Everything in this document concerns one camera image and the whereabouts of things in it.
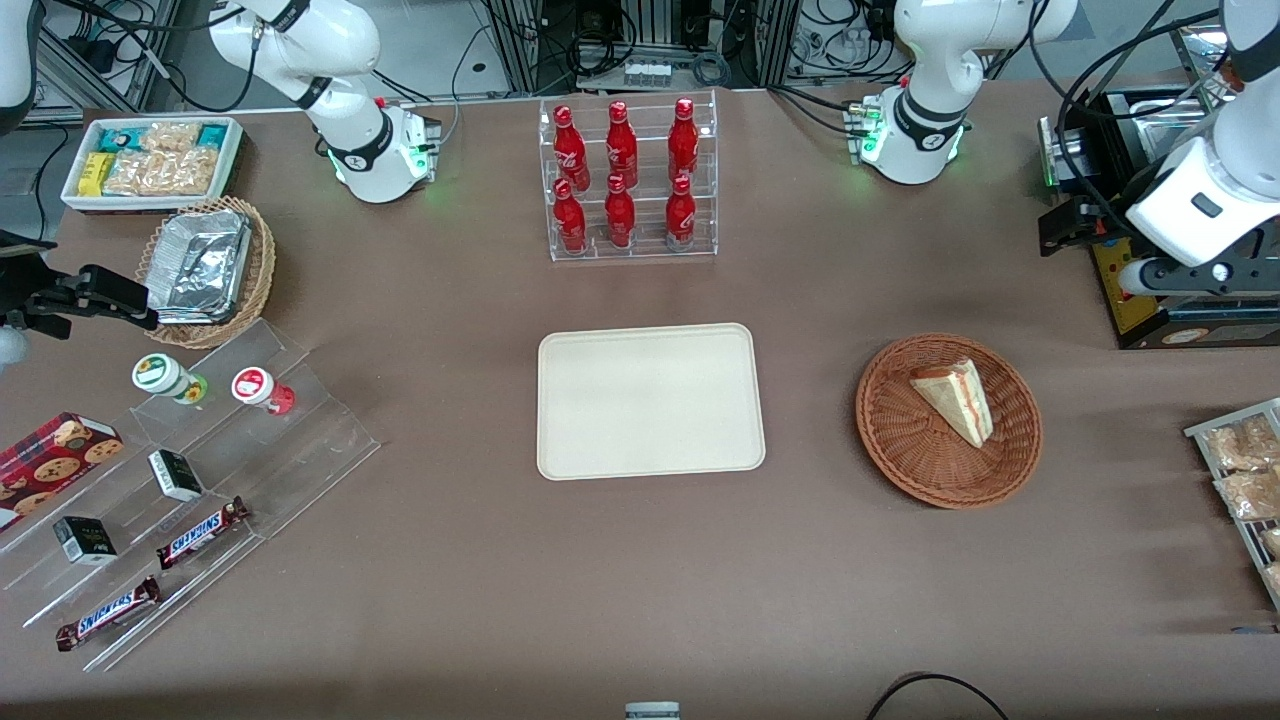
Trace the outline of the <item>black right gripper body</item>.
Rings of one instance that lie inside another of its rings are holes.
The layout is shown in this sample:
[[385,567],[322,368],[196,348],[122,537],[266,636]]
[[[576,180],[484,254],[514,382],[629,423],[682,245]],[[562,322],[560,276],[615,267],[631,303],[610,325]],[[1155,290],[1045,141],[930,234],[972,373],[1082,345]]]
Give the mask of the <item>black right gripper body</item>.
[[41,252],[56,245],[1,229],[1,310],[15,311],[40,302],[50,307],[78,307],[72,275],[52,270]]

